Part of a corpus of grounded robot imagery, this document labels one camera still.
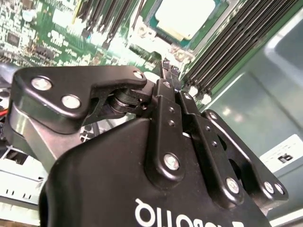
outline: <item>black ram slot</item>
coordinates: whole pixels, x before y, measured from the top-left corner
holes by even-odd
[[[96,7],[92,12],[92,16],[89,19],[87,29],[91,31],[97,24],[98,20],[100,19],[101,12],[105,6],[106,0],[99,0]]]
[[[139,15],[141,14],[141,11],[143,9],[143,5],[144,5],[144,0],[140,0],[140,5],[139,5],[139,8],[138,8],[138,12],[136,14],[136,17],[134,19],[134,23],[132,25],[132,29],[134,30],[134,27],[136,26],[136,23],[137,23],[137,20],[139,18]]]
[[[116,35],[117,30],[118,30],[119,26],[121,25],[121,22],[123,21],[131,3],[132,3],[131,0],[126,0],[124,5],[122,6],[122,10],[119,12],[119,16],[116,18],[114,24],[112,25],[112,27],[109,30],[109,33],[108,33],[109,40],[111,40]]]
[[[213,67],[216,67],[215,61],[217,61],[217,62],[220,61],[224,57],[224,54],[226,54],[227,51],[230,51],[230,49],[232,48],[232,46],[234,44],[239,42],[239,40],[243,34],[243,31],[247,28],[247,26],[251,25],[251,23],[250,23],[251,22],[250,21],[251,12],[258,13],[258,14],[254,14],[254,15],[258,15],[258,16],[261,15],[259,13],[259,10],[261,9],[261,7],[264,4],[266,4],[266,1],[259,1],[254,7],[252,7],[247,12],[247,14],[245,14],[243,16],[243,18],[239,20],[238,25],[235,27],[233,32],[227,37],[227,39],[225,39],[225,41],[219,45],[217,51],[214,51],[210,56],[205,58],[203,64],[201,64],[201,68],[203,69],[203,72],[201,72],[199,70],[198,73],[200,74],[200,77],[196,78],[198,84],[200,84],[201,81],[206,80],[209,71],[212,70]]]
[[[186,74],[187,84],[213,89],[298,0],[249,0]]]
[[[281,4],[276,4],[278,1],[275,0],[273,2],[273,7],[266,7],[264,8],[264,12],[266,12],[268,15],[274,15],[274,13],[276,12],[276,9],[278,6],[281,6]],[[266,25],[268,22],[271,21],[272,17],[265,17],[267,18],[265,21],[263,21],[263,25]],[[259,30],[261,30],[263,26],[259,26],[258,23],[252,23],[250,24],[250,26],[248,26],[246,28],[247,32],[250,32],[253,36],[255,37],[255,39],[259,38],[258,32]],[[212,62],[213,67],[206,73],[206,75],[208,75],[207,79],[204,80],[201,83],[201,86],[203,87],[209,87],[209,84],[214,81],[216,79],[215,75],[218,75],[218,71],[222,70],[222,68],[224,68],[227,64],[230,65],[230,61],[232,61],[235,57],[237,57],[239,55],[239,52],[246,46],[251,45],[252,42],[254,42],[251,39],[251,36],[246,35],[247,33],[243,33],[239,36],[239,39],[237,41],[235,41],[228,50],[225,50],[225,52],[223,53],[223,57],[221,56],[220,59],[217,59],[216,62]]]
[[[278,17],[275,18],[274,20],[270,20],[270,23],[266,24],[267,26],[262,28],[262,31],[260,31],[260,37],[264,37],[265,34],[267,34],[270,31],[272,26],[282,18],[282,16],[284,15],[283,14],[284,10],[290,9],[294,4],[295,4],[295,1],[293,1],[293,2],[288,1],[287,5],[285,7],[283,7],[283,10],[280,9]],[[236,55],[237,58],[235,60],[233,60],[233,62],[230,62],[229,64],[231,64],[231,65],[236,64],[241,59],[241,56],[248,53],[248,51],[258,43],[258,41],[259,41],[259,39],[255,39],[253,41],[253,43],[249,46],[249,48],[247,48],[247,50],[243,51],[240,54],[237,54]],[[211,81],[211,83],[209,83],[209,85],[208,85],[209,89],[213,89],[220,82],[220,80],[223,79],[223,77],[228,73],[229,70],[230,70],[230,67],[225,67],[221,72],[219,72],[220,77],[217,77],[215,80],[213,80],[213,81]]]
[[[241,41],[242,38],[245,36],[246,32],[253,33],[254,27],[256,21],[262,13],[267,10],[267,8],[263,7],[263,5],[260,5],[258,7],[258,10],[255,11],[256,17],[253,17],[252,15],[248,15],[245,20],[243,20],[243,23],[240,24],[240,26],[237,28],[237,32],[228,43],[224,44],[223,48],[220,48],[217,53],[215,53],[215,57],[211,57],[206,61],[206,65],[203,67],[203,76],[198,80],[198,83],[202,85],[202,83],[206,83],[207,81],[211,80],[213,77],[210,77],[209,74],[211,74],[214,71],[214,68],[219,68],[218,64],[224,63],[228,58],[226,55],[230,55],[234,49],[236,49],[234,46],[237,45],[238,47],[241,47],[243,42]]]
[[[77,14],[77,17],[82,19],[82,21],[85,21],[89,15],[89,12],[91,10],[91,7],[93,5],[94,0],[87,0],[84,1],[81,5],[81,8]]]
[[[114,11],[117,7],[117,4],[118,4],[119,0],[113,0],[111,3],[110,3],[110,6],[108,8],[108,11],[107,11],[107,14],[105,15],[105,18],[103,20],[103,23],[100,23],[99,27],[98,27],[98,31],[105,31],[107,29],[107,27],[109,26],[112,18],[113,18],[113,14],[114,14]]]
[[[195,63],[195,65],[190,69],[190,71],[187,73],[187,76],[189,79],[194,79],[194,77],[197,76],[199,73],[199,69],[202,68],[201,64],[205,60],[209,54],[212,52],[215,52],[216,48],[218,48],[218,45],[220,45],[223,40],[227,39],[231,34],[234,32],[236,27],[239,25],[239,18],[241,18],[244,15],[247,15],[247,13],[254,8],[256,4],[258,4],[261,0],[253,0],[248,1],[244,4],[242,9],[237,13],[237,15],[230,21],[230,23],[226,26],[226,28],[217,36],[217,38],[214,40],[214,42],[208,47],[208,49],[203,53],[203,55],[198,59],[198,61]]]

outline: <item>capacitor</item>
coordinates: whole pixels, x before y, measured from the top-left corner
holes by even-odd
[[[33,10],[33,9],[24,10],[24,11],[22,12],[22,18],[23,18],[26,22],[30,23],[30,22],[34,21],[34,20],[37,18],[37,13],[36,13],[36,11]]]

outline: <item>bolt head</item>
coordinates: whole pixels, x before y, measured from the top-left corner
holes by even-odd
[[[140,72],[138,72],[138,71],[135,71],[135,72],[134,72],[134,75],[135,75],[137,78],[139,78],[139,79],[143,79],[143,75],[142,75]]]
[[[63,105],[69,109],[77,109],[80,107],[81,102],[76,96],[67,95],[61,99]]]
[[[51,82],[42,77],[34,78],[31,83],[35,89],[40,91],[47,91],[52,87]]]
[[[229,190],[231,190],[232,193],[235,193],[235,194],[239,193],[240,188],[239,188],[237,182],[234,179],[228,177],[226,179],[226,183],[227,183],[227,186],[228,186]]]
[[[188,94],[188,93],[184,93],[184,96],[185,96],[185,98],[187,98],[187,99],[192,99],[192,97]]]
[[[217,116],[213,112],[210,112],[209,115],[215,120],[218,119]]]
[[[166,87],[170,88],[170,83],[169,83],[169,82],[164,81],[163,84],[164,84]]]
[[[270,193],[270,194],[274,194],[275,191],[274,191],[274,188],[273,186],[269,183],[269,182],[264,182],[264,186],[266,188],[266,190]]]
[[[179,161],[177,158],[172,154],[166,154],[164,156],[164,163],[170,170],[177,170],[180,167]]]
[[[280,185],[278,185],[278,184],[276,183],[276,184],[275,184],[275,187],[276,187],[276,189],[278,190],[278,192],[280,192],[282,195],[284,195],[283,188],[282,188]]]

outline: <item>red wire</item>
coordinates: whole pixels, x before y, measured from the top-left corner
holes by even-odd
[[[8,109],[0,111],[0,117],[3,117],[8,114]]]

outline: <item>gray metal panel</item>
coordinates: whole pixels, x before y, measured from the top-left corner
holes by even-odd
[[[303,140],[303,9],[234,75],[207,107],[259,157],[293,134]],[[303,158],[275,172],[289,202],[274,219],[303,208]]]

